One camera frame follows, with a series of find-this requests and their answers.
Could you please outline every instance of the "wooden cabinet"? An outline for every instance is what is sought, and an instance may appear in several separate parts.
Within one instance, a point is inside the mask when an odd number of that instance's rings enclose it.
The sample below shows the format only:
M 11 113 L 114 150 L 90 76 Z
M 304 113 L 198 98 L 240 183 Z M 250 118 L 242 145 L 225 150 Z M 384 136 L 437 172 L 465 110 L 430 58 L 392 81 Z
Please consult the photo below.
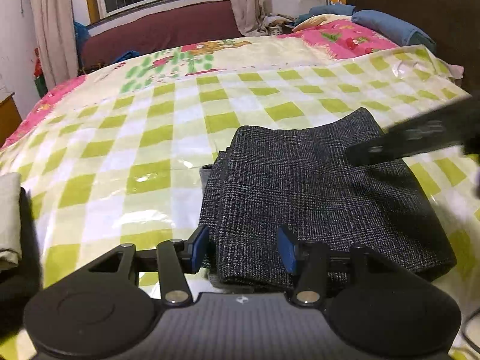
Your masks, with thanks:
M 0 102 L 0 147 L 22 122 L 12 93 Z

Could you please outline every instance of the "wire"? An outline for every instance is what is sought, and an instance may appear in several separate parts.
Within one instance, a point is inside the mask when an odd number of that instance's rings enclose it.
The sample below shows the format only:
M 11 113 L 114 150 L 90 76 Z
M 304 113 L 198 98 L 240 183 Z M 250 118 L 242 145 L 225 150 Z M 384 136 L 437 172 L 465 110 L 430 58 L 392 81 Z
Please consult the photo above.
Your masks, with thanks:
M 467 335 L 467 327 L 469 327 L 470 322 L 476 317 L 480 315 L 480 308 L 476 309 L 466 320 L 465 323 L 462 325 L 460 333 L 462 334 L 463 339 L 470 347 L 480 355 L 480 347 L 475 344 L 470 337 Z

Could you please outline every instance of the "window sill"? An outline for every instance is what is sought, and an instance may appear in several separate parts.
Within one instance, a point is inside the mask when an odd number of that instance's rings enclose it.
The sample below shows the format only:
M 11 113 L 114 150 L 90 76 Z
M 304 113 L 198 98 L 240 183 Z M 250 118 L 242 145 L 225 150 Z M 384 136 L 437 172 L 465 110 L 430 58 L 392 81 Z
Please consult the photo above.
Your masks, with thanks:
M 101 26 L 102 24 L 107 24 L 107 23 L 109 23 L 113 20 L 119 19 L 120 17 L 123 17 L 123 16 L 130 15 L 134 12 L 138 12 L 138 11 L 148 9 L 148 8 L 157 7 L 159 5 L 165 5 L 165 4 L 176 2 L 176 1 L 181 1 L 181 0 L 158 0 L 158 1 L 147 3 L 147 4 L 139 5 L 137 7 L 133 7 L 131 9 L 126 9 L 122 12 L 118 12 L 118 13 L 115 13 L 113 15 L 104 17 L 103 19 L 100 19 L 96 23 L 92 23 L 92 24 L 88 25 L 87 28 L 88 28 L 88 30 L 93 30 L 96 27 Z

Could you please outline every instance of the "brown headboard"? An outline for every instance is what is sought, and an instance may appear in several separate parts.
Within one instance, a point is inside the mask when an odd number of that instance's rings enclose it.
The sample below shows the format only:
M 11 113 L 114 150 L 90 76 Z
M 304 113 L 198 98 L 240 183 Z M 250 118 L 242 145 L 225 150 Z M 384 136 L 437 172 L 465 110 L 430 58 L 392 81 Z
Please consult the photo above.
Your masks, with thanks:
M 437 57 L 465 67 L 462 87 L 480 89 L 480 0 L 347 0 L 408 21 L 437 43 Z

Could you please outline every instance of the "pink fabric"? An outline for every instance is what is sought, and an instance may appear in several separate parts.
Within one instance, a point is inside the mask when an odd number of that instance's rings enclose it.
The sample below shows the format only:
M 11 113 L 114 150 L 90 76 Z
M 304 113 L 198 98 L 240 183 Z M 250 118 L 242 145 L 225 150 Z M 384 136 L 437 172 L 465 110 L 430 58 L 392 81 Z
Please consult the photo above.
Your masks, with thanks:
M 65 95 L 73 91 L 77 86 L 82 84 L 86 75 L 69 79 L 64 83 L 57 85 L 49 91 L 42 99 L 35 104 L 32 111 L 27 115 L 26 119 L 18 126 L 17 130 L 5 141 L 2 149 L 14 144 L 21 137 L 30 132 L 53 110 L 55 104 L 58 103 Z
M 398 47 L 375 31 L 346 19 L 278 36 L 278 38 L 291 37 L 300 38 L 312 47 L 324 48 L 333 59 L 354 58 Z

